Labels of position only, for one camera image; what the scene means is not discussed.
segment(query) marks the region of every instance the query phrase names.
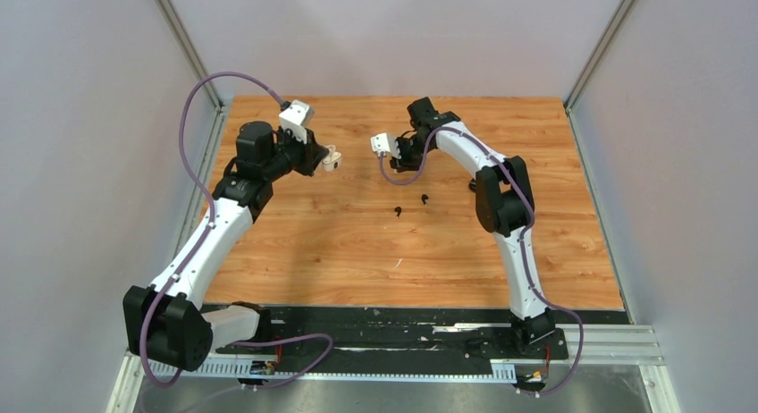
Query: table surface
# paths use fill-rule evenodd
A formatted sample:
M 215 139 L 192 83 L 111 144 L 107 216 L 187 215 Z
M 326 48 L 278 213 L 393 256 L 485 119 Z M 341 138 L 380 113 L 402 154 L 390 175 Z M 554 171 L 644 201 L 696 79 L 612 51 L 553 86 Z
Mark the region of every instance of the table surface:
M 379 173 L 369 138 L 409 129 L 413 97 L 298 97 L 310 129 L 342 152 L 334 172 L 291 173 L 227 257 L 206 301 L 406 307 L 507 307 L 508 283 L 490 233 L 476 219 L 470 177 L 429 154 L 408 186 Z M 570 308 L 622 308 L 574 138 L 558 98 L 437 97 L 478 138 L 526 161 L 535 196 L 534 249 L 547 298 Z M 237 97 L 211 185 L 236 154 L 245 122 L 278 125 L 270 97 Z M 394 174 L 407 179 L 412 173 Z M 429 196 L 423 206 L 421 195 Z M 400 217 L 394 208 L 402 207 Z

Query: purple hose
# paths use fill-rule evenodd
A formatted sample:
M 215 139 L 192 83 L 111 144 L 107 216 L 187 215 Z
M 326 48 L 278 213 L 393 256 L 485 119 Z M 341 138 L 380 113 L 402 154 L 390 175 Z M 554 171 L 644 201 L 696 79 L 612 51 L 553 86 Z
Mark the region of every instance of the purple hose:
M 190 104 L 192 103 L 192 98 L 198 93 L 198 91 L 206 83 L 216 78 L 221 78 L 223 76 L 233 76 L 236 78 L 242 78 L 244 80 L 249 80 L 251 82 L 254 82 L 258 86 L 260 86 L 262 89 L 264 89 L 266 92 L 268 92 L 268 94 L 270 94 L 271 97 L 273 97 L 274 100 L 276 100 L 276 103 L 279 104 L 279 106 L 281 106 L 284 103 L 284 100 L 282 100 L 282 98 L 279 97 L 279 95 L 276 94 L 275 91 L 268 88 L 266 84 L 264 84 L 260 80 L 257 80 L 256 78 L 253 78 L 252 76 L 249 76 L 245 73 L 239 73 L 239 72 L 214 73 L 204 78 L 200 82 L 198 82 L 198 84 L 195 85 L 195 87 L 189 92 L 189 95 L 187 96 L 187 100 L 184 102 L 184 109 L 181 111 L 181 119 L 179 121 L 179 155 L 181 156 L 181 163 L 184 164 L 184 170 L 187 172 L 187 174 L 192 179 L 192 181 L 195 182 L 195 185 L 197 185 L 198 188 L 200 188 L 200 191 L 206 197 L 206 200 L 208 202 L 208 210 L 210 212 L 210 217 L 209 217 L 208 224 L 206 225 L 206 228 L 203 230 L 203 232 L 200 234 L 198 241 L 195 243 L 192 249 L 189 250 L 189 253 L 187 254 L 187 256 L 184 257 L 184 259 L 179 263 L 179 265 L 176 266 L 176 270 L 173 272 L 173 274 L 176 274 L 177 276 L 180 275 L 181 272 L 184 271 L 184 268 L 187 266 L 189 261 L 198 252 L 198 249 L 200 249 L 200 247 L 203 245 L 203 242 L 206 241 L 208 234 L 210 234 L 212 230 L 211 227 L 214 226 L 215 224 L 215 202 L 213 200 L 213 196 L 211 195 L 211 192 L 208 190 L 208 188 L 206 188 L 203 182 L 198 178 L 198 176 L 192 170 L 192 167 L 190 167 L 190 162 L 187 159 L 187 152 L 184 149 L 184 127 L 187 124 L 187 115 L 190 112 Z M 139 359 L 142 362 L 142 368 L 145 370 L 145 376 L 152 384 L 163 389 L 169 388 L 174 383 L 176 383 L 176 380 L 179 378 L 179 375 L 181 374 L 181 370 L 177 369 L 176 374 L 168 382 L 158 380 L 156 375 L 153 374 L 153 370 L 150 369 L 150 363 L 147 362 L 147 332 L 150 326 L 150 321 L 152 321 L 153 315 L 155 314 L 156 308 L 158 307 L 158 303 L 164 297 L 166 292 L 168 292 L 169 288 L 171 288 L 173 283 L 174 283 L 174 279 L 169 278 L 168 281 L 166 281 L 166 284 L 164 285 L 164 287 L 161 288 L 161 290 L 158 292 L 155 299 L 153 299 L 153 302 L 150 303 L 150 307 L 147 309 L 145 318 L 142 321 L 142 327 L 139 331 Z
M 296 379 L 298 379 L 299 377 L 303 376 L 305 373 L 307 373 L 308 371 L 310 371 L 311 369 L 313 369 L 313 367 L 315 367 L 316 364 L 318 364 L 319 362 L 321 362 L 321 360 L 324 359 L 324 357 L 326 357 L 326 355 L 332 350 L 332 346 L 334 346 L 334 339 L 332 339 L 332 337 L 329 336 L 329 334 L 314 333 L 314 334 L 308 334 L 308 335 L 301 335 L 299 337 L 292 337 L 292 338 L 289 338 L 289 339 L 277 340 L 277 341 L 267 341 L 267 342 L 260 342 L 260 343 L 252 342 L 252 341 L 237 341 L 237 342 L 233 343 L 234 346 L 244 346 L 244 347 L 248 347 L 248 348 L 268 348 L 268 347 L 272 347 L 272 346 L 279 346 L 281 344 L 288 344 L 288 343 L 294 343 L 294 342 L 306 341 L 306 340 L 313 340 L 313 339 L 325 339 L 329 344 L 326 346 L 326 349 L 324 349 L 324 352 L 322 352 L 321 355 L 319 355 L 318 358 L 316 358 L 313 362 L 311 362 L 307 367 L 305 367 L 302 370 L 300 370 L 297 374 L 295 374 L 295 375 L 293 375 L 291 377 L 288 377 L 286 379 L 283 379 L 283 380 L 281 380 L 279 382 L 276 382 L 276 383 L 271 383 L 271 384 L 267 384 L 267 385 L 245 385 L 245 387 L 246 388 L 253 388 L 253 390 L 257 390 L 257 389 L 274 389 L 274 388 L 278 388 L 278 387 L 284 386 L 285 384 L 291 384 Z M 147 387 L 143 388 L 143 390 L 142 390 L 142 392 L 141 392 L 141 394 L 139 396 L 139 410 L 142 413 L 147 413 L 147 410 L 145 409 L 145 397 L 144 397 L 146 389 L 147 389 Z M 239 386 L 231 386 L 229 388 L 222 389 L 221 391 L 212 393 L 212 394 L 206 396 L 204 399 L 196 402 L 195 404 L 192 404 L 191 406 L 189 406 L 189 407 L 187 407 L 185 409 L 180 410 L 178 413 L 187 413 L 188 411 L 196 409 L 200 405 L 205 404 L 205 403 L 209 402 L 210 400 L 212 400 L 214 398 L 218 398 L 218 397 L 220 397 L 222 395 L 225 395 L 227 393 L 231 393 L 231 392 L 235 392 L 235 391 L 239 391 L 239 390 L 240 390 Z
M 524 192 L 521 190 L 521 188 L 518 187 L 516 182 L 513 180 L 513 176 L 510 175 L 508 170 L 503 165 L 502 161 L 498 160 L 495 156 L 493 156 L 490 153 L 490 150 L 487 149 L 487 147 L 479 141 L 474 136 L 471 136 L 468 133 L 453 129 L 451 127 L 438 127 L 434 131 L 432 131 L 431 134 L 426 138 L 426 143 L 424 144 L 424 154 L 421 156 L 421 165 L 418 167 L 418 172 L 408 181 L 395 181 L 394 179 L 387 176 L 387 172 L 384 170 L 384 154 L 381 154 L 379 156 L 379 170 L 382 172 L 382 176 L 384 176 L 384 179 L 386 179 L 389 183 L 395 184 L 395 185 L 408 185 L 411 182 L 418 179 L 419 176 L 421 176 L 421 171 L 424 170 L 424 166 L 426 165 L 426 155 L 429 152 L 429 145 L 432 143 L 432 138 L 434 135 L 436 135 L 440 131 L 449 131 L 452 133 L 456 133 L 476 145 L 477 148 L 479 148 L 482 152 L 484 152 L 491 161 L 497 164 L 497 166 L 500 168 L 502 173 L 505 175 L 505 178 L 508 180 L 508 183 L 510 184 L 510 187 L 516 191 L 516 195 L 521 200 L 522 203 L 524 203 L 524 206 L 526 207 L 526 211 L 529 213 L 529 221 L 526 223 L 526 226 L 521 230 L 521 232 L 518 234 L 518 243 L 521 245 L 521 259 L 524 261 L 524 270 L 526 271 L 526 281 L 529 282 L 529 289 L 532 290 L 532 292 L 535 294 L 535 296 L 540 299 L 544 304 L 546 304 L 549 308 L 554 308 L 556 310 L 559 310 L 561 312 L 564 312 L 566 314 L 571 315 L 576 321 L 579 326 L 579 344 L 577 347 L 577 355 L 574 357 L 574 363 L 571 365 L 571 369 L 568 371 L 568 374 L 566 377 L 563 378 L 563 380 L 560 381 L 560 383 L 553 386 L 551 389 L 539 392 L 540 396 L 547 396 L 550 394 L 553 394 L 560 390 L 566 383 L 569 382 L 571 377 L 574 376 L 574 374 L 577 372 L 577 368 L 579 366 L 579 359 L 582 356 L 582 349 L 585 345 L 585 327 L 584 323 L 582 322 L 582 318 L 577 314 L 577 312 L 565 308 L 563 306 L 559 306 L 555 303 L 550 302 L 548 299 L 544 297 L 544 295 L 535 287 L 535 281 L 532 279 L 532 275 L 529 272 L 529 261 L 526 253 L 526 242 L 524 241 L 524 236 L 526 235 L 526 231 L 530 230 L 532 227 L 535 226 L 535 210 L 532 208 L 532 205 L 529 204 L 529 200 L 526 199 L 526 196 L 524 195 Z M 524 391 L 526 393 L 536 395 L 535 392 L 531 391 Z

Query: purple cable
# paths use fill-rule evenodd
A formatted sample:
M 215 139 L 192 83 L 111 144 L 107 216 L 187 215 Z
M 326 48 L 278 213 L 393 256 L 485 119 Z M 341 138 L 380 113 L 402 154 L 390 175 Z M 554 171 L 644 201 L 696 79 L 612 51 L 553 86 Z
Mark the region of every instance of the purple cable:
M 187 266 L 189 261 L 198 252 L 200 247 L 203 245 L 203 242 L 206 241 L 208 234 L 210 234 L 212 230 L 211 227 L 214 226 L 215 224 L 215 202 L 213 200 L 213 196 L 211 195 L 211 192 L 208 190 L 208 188 L 206 188 L 203 182 L 198 178 L 198 176 L 192 170 L 192 167 L 190 167 L 190 161 L 187 159 L 187 153 L 184 149 L 184 127 L 187 124 L 187 115 L 190 112 L 190 104 L 192 103 L 192 98 L 198 93 L 198 91 L 206 83 L 216 78 L 221 78 L 223 76 L 232 76 L 236 78 L 242 78 L 244 80 L 249 80 L 257 84 L 258 86 L 260 86 L 266 92 L 268 92 L 268 94 L 270 94 L 271 97 L 273 97 L 274 100 L 276 100 L 276 103 L 279 104 L 279 106 L 281 106 L 284 103 L 284 100 L 281 97 L 279 97 L 279 95 L 276 94 L 275 91 L 268 88 L 266 84 L 264 84 L 260 80 L 257 80 L 256 78 L 253 78 L 250 75 L 247 75 L 245 73 L 239 73 L 239 72 L 214 73 L 212 75 L 207 76 L 200 82 L 198 82 L 195 85 L 195 87 L 189 92 L 189 95 L 187 96 L 187 100 L 184 102 L 184 109 L 181 111 L 181 119 L 179 121 L 179 155 L 181 156 L 181 163 L 184 164 L 184 170 L 187 172 L 187 174 L 192 179 L 192 181 L 195 182 L 195 185 L 197 185 L 198 188 L 200 188 L 200 191 L 206 197 L 206 200 L 208 202 L 208 210 L 210 212 L 210 217 L 209 217 L 208 224 L 206 225 L 206 228 L 203 230 L 203 232 L 200 234 L 198 241 L 195 243 L 192 249 L 189 250 L 189 253 L 187 254 L 187 256 L 184 257 L 184 259 L 179 263 L 179 265 L 176 266 L 176 270 L 173 272 L 173 274 L 176 274 L 177 276 L 180 275 L 181 272 L 184 271 L 184 268 Z M 139 359 L 142 363 L 142 368 L 145 370 L 145 376 L 152 384 L 163 389 L 169 388 L 174 383 L 176 383 L 176 380 L 179 378 L 179 375 L 181 374 L 181 370 L 177 369 L 176 374 L 173 375 L 171 380 L 167 382 L 158 380 L 156 375 L 153 374 L 153 370 L 150 369 L 150 363 L 147 362 L 147 331 L 150 326 L 150 321 L 152 321 L 153 315 L 155 314 L 156 308 L 158 307 L 158 303 L 164 297 L 166 292 L 168 292 L 169 288 L 171 288 L 173 283 L 174 283 L 174 279 L 169 278 L 168 281 L 166 281 L 166 284 L 164 285 L 164 287 L 161 288 L 161 290 L 157 293 L 155 299 L 153 299 L 153 302 L 150 303 L 150 307 L 147 309 L 145 318 L 142 321 L 142 327 L 139 331 Z
M 267 341 L 267 342 L 252 342 L 252 341 L 237 341 L 233 343 L 234 346 L 243 346 L 248 348 L 268 348 L 272 346 L 279 346 L 281 344 L 288 344 L 288 343 L 294 343 L 298 341 L 306 341 L 306 340 L 313 340 L 313 339 L 325 339 L 329 344 L 326 346 L 326 349 L 324 349 L 324 352 L 321 353 L 321 355 L 318 356 L 313 362 L 311 362 L 307 367 L 300 370 L 297 374 L 288 377 L 286 379 L 283 379 L 277 383 L 267 384 L 267 385 L 244 385 L 245 388 L 252 387 L 253 390 L 256 389 L 274 389 L 281 386 L 284 386 L 285 384 L 291 384 L 299 377 L 303 376 L 305 373 L 313 369 L 313 367 L 316 366 L 319 362 L 321 362 L 324 357 L 332 350 L 332 347 L 334 346 L 334 339 L 329 334 L 323 334 L 323 333 L 314 333 L 314 334 L 308 334 L 308 335 L 301 335 L 299 337 L 291 337 L 289 339 L 283 339 L 283 340 L 277 340 L 277 341 Z M 204 399 L 196 402 L 195 404 L 192 404 L 191 406 L 180 410 L 178 413 L 187 413 L 190 410 L 196 409 L 202 404 L 205 404 L 209 402 L 210 400 L 214 398 L 218 398 L 222 395 L 225 395 L 227 393 L 235 392 L 240 389 L 239 386 L 231 386 L 229 388 L 222 389 L 221 391 L 212 393 L 208 396 L 206 396 Z M 147 410 L 145 409 L 145 397 L 144 392 L 146 392 L 146 388 L 143 388 L 142 393 L 139 396 L 139 409 L 142 413 L 147 413 Z
M 429 145 L 432 143 L 432 138 L 434 135 L 436 135 L 440 131 L 449 131 L 452 133 L 456 133 L 459 136 L 462 136 L 463 138 L 468 139 L 471 143 L 476 145 L 477 148 L 479 148 L 482 152 L 484 152 L 491 161 L 497 164 L 498 168 L 502 171 L 502 173 L 505 175 L 505 178 L 508 180 L 508 183 L 510 184 L 510 187 L 516 191 L 516 195 L 521 200 L 522 203 L 524 203 L 524 206 L 526 207 L 526 211 L 529 213 L 529 221 L 526 223 L 526 226 L 521 230 L 521 232 L 518 234 L 518 243 L 521 245 L 521 259 L 524 261 L 524 270 L 526 272 L 526 281 L 529 282 L 529 289 L 532 290 L 532 292 L 535 294 L 535 296 L 541 300 L 545 305 L 547 305 L 549 308 L 554 308 L 556 310 L 559 310 L 563 313 L 566 313 L 573 317 L 579 326 L 579 344 L 577 347 L 577 355 L 574 357 L 574 363 L 571 365 L 571 369 L 568 371 L 568 374 L 566 377 L 563 378 L 563 380 L 560 381 L 560 383 L 553 386 L 551 389 L 548 389 L 546 391 L 539 392 L 540 396 L 547 396 L 550 394 L 553 394 L 560 390 L 570 379 L 574 376 L 574 374 L 577 372 L 577 368 L 579 365 L 579 359 L 582 356 L 582 349 L 585 345 L 585 327 L 584 323 L 582 322 L 581 316 L 577 314 L 577 312 L 565 308 L 563 306 L 559 306 L 555 303 L 550 302 L 548 299 L 544 297 L 544 295 L 535 287 L 535 281 L 532 279 L 532 275 L 529 272 L 529 261 L 526 253 L 526 242 L 524 241 L 524 236 L 526 235 L 526 231 L 530 230 L 532 227 L 535 226 L 535 210 L 532 208 L 532 205 L 529 203 L 529 200 L 526 199 L 526 196 L 524 195 L 524 192 L 521 190 L 521 188 L 518 187 L 516 182 L 513 180 L 513 176 L 510 175 L 508 172 L 508 169 L 505 168 L 502 161 L 498 160 L 495 156 L 493 156 L 490 153 L 490 150 L 487 149 L 487 146 L 485 146 L 481 141 L 479 141 L 474 136 L 471 136 L 468 133 L 465 133 L 463 131 L 459 131 L 456 129 L 453 129 L 451 127 L 438 127 L 434 131 L 432 131 L 431 134 L 426 138 L 426 143 L 424 144 L 424 154 L 421 155 L 421 165 L 418 167 L 418 172 L 408 181 L 395 181 L 394 179 L 387 176 L 387 172 L 384 170 L 384 154 L 379 155 L 379 170 L 382 172 L 382 175 L 384 176 L 384 179 L 386 179 L 389 183 L 395 184 L 395 185 L 408 185 L 411 182 L 418 179 L 419 176 L 421 176 L 421 171 L 424 170 L 424 166 L 426 164 L 426 155 L 429 151 Z M 531 391 L 524 391 L 527 394 L 532 394 L 536 396 L 536 392 Z

